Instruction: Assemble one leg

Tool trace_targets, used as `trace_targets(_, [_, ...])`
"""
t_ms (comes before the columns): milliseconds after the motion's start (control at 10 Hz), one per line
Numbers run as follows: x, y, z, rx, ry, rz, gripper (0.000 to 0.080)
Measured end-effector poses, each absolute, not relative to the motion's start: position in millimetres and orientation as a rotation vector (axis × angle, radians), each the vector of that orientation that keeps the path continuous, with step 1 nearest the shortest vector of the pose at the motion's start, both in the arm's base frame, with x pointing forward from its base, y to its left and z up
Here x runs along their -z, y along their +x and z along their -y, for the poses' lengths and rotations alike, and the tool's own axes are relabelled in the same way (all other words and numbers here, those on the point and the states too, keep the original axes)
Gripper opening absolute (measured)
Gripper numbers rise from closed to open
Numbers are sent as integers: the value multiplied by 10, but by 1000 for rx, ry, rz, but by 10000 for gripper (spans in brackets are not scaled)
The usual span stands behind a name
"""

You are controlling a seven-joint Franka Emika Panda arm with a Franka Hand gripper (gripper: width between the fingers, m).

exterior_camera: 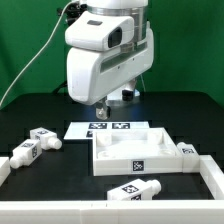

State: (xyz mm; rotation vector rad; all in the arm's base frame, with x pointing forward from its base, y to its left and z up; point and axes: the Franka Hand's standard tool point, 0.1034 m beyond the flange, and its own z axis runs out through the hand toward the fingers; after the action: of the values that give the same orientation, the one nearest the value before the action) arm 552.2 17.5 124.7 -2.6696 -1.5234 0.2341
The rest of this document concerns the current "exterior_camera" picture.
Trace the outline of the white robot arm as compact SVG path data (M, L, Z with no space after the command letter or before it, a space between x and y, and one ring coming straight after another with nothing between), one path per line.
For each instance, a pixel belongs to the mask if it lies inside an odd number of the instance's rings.
M148 0L86 0L87 10L67 28L70 97L96 107L102 120L110 106L134 97L136 78L153 63L154 37Z

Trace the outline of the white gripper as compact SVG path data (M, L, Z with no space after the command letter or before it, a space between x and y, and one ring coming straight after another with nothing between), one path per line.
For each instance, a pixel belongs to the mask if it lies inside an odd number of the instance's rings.
M153 58L154 37L150 26L146 28L146 38L132 52L123 53L120 47L107 52L71 48L67 56L69 95L86 105L98 101L96 117L106 120L110 117L110 107L101 99L125 85L122 100L132 101L136 86L133 79L152 66Z

